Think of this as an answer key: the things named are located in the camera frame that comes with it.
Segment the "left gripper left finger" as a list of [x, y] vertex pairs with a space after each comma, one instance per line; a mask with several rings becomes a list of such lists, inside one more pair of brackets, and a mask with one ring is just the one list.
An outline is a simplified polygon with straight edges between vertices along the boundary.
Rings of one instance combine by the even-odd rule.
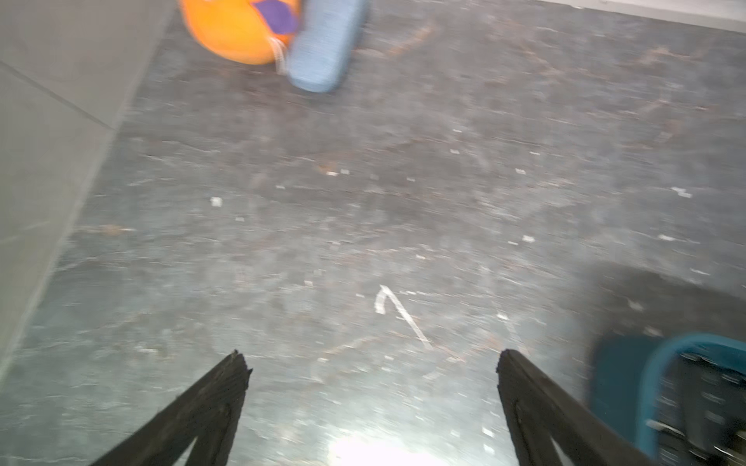
[[234, 351], [96, 465], [225, 465], [252, 370]]

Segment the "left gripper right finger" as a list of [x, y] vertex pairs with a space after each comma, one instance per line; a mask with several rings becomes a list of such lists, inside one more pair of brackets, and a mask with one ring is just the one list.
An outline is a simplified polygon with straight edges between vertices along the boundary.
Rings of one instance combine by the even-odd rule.
[[518, 462], [561, 465], [652, 465], [516, 349], [497, 363], [500, 402]]

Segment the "teal storage tray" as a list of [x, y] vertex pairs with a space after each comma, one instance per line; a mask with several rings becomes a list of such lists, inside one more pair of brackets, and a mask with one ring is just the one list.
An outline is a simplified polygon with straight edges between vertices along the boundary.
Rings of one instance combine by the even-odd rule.
[[745, 344], [623, 336], [594, 356], [591, 411], [658, 465], [745, 462]]

